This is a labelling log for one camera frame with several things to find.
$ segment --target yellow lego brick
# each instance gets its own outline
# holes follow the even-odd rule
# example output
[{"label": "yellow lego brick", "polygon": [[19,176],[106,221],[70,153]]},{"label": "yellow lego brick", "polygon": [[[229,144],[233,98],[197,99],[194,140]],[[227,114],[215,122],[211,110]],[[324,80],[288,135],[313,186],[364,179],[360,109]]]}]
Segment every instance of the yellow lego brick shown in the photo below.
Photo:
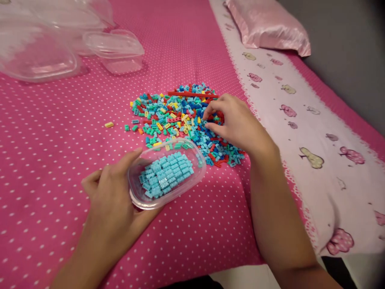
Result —
[{"label": "yellow lego brick", "polygon": [[163,128],[162,128],[162,126],[160,125],[159,122],[157,122],[156,125],[158,126],[159,130],[163,130]]},{"label": "yellow lego brick", "polygon": [[113,123],[112,122],[107,122],[104,126],[105,127],[113,127]]}]

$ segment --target finger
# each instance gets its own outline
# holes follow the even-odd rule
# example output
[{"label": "finger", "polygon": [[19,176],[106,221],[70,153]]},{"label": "finger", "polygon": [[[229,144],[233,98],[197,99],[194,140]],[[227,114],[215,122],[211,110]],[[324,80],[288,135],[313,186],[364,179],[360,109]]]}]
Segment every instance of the finger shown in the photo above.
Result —
[{"label": "finger", "polygon": [[213,122],[208,122],[205,124],[205,128],[215,132],[219,136],[223,137],[226,139],[226,128],[224,126],[217,125]]},{"label": "finger", "polygon": [[221,100],[221,101],[223,101],[223,100],[228,100],[228,99],[231,98],[231,97],[233,97],[231,94],[222,94],[222,95],[218,98],[218,100]]},{"label": "finger", "polygon": [[205,112],[203,113],[203,120],[207,120],[208,117],[217,110],[221,110],[222,112],[225,112],[226,102],[220,101],[220,100],[213,100],[212,102],[210,102],[210,104],[205,109]]},{"label": "finger", "polygon": [[122,175],[127,174],[128,169],[141,153],[142,148],[137,148],[136,150],[125,154],[124,157],[122,157],[122,159],[115,166],[116,173]]},{"label": "finger", "polygon": [[90,198],[97,189],[97,181],[100,179],[101,172],[102,170],[94,171],[81,181],[81,185]]}]

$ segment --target hand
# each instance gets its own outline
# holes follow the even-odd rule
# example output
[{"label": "hand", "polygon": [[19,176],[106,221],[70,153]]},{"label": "hand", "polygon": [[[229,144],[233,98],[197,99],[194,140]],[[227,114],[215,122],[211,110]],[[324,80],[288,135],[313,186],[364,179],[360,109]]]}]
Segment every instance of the hand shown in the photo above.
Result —
[{"label": "hand", "polygon": [[225,115],[225,123],[220,126],[212,122],[205,127],[245,150],[249,155],[263,155],[267,152],[278,154],[279,150],[265,128],[251,113],[247,104],[230,94],[223,94],[207,106],[203,120],[220,110]]},{"label": "hand", "polygon": [[142,149],[126,154],[86,177],[81,184],[91,208],[72,257],[51,284],[52,289],[95,289],[160,212],[138,212],[131,203],[127,172]]},{"label": "hand", "polygon": [[132,205],[127,172],[141,152],[141,148],[136,149],[117,164],[108,165],[82,181],[91,208],[79,246],[98,243],[99,250],[112,262],[117,262],[131,248],[161,210],[139,213]]}]

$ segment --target lace trim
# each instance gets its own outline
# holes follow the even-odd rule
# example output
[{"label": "lace trim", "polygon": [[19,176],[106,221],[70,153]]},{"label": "lace trim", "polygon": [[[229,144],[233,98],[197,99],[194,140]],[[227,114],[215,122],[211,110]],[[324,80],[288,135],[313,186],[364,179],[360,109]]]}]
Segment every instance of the lace trim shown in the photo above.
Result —
[{"label": "lace trim", "polygon": [[[247,103],[250,106],[250,110],[255,115],[255,117],[258,119],[258,121],[263,125],[263,120],[260,118],[260,116],[258,114],[258,111],[257,111],[253,101],[251,100],[251,96],[247,92],[248,90],[246,88],[246,85],[243,83],[243,79],[242,79],[241,73],[240,73],[240,71],[239,71],[239,69],[237,67],[237,64],[234,61],[233,54],[232,54],[232,52],[230,50],[230,44],[227,41],[225,34],[223,33],[224,32],[223,28],[220,25],[218,25],[218,26],[219,26],[219,30],[221,31],[222,38],[223,38],[223,40],[224,40],[224,42],[226,44],[226,49],[227,49],[227,52],[228,52],[228,54],[230,56],[231,62],[233,63],[233,67],[234,67],[234,69],[235,69],[235,71],[237,73],[237,77],[238,77],[239,83],[241,84],[242,90],[244,91],[245,96],[247,97]],[[297,198],[299,200],[301,200],[303,216],[304,216],[304,219],[305,219],[305,224],[304,224],[305,230],[306,230],[306,232],[307,232],[307,234],[308,234],[308,236],[310,238],[310,241],[312,243],[313,249],[317,250],[317,248],[318,248],[318,233],[317,233],[317,230],[316,230],[316,228],[314,226],[314,222],[313,222],[313,218],[312,218],[310,209],[307,207],[306,203],[303,201],[302,194],[298,190],[298,187],[297,187],[297,184],[295,182],[295,179],[292,176],[292,174],[290,173],[289,168],[287,167],[286,161],[282,161],[282,164],[283,164],[283,167],[285,169],[285,176],[286,176],[286,178],[288,180],[290,180],[293,183],[293,185],[294,185],[294,194],[297,196]]]}]

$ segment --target pillow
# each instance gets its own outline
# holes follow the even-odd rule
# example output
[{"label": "pillow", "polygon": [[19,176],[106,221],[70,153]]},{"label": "pillow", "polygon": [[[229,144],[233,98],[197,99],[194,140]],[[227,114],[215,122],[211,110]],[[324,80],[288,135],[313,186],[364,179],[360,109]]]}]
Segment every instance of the pillow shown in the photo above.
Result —
[{"label": "pillow", "polygon": [[311,54],[308,34],[275,0],[227,0],[246,48],[293,49],[302,57]]}]

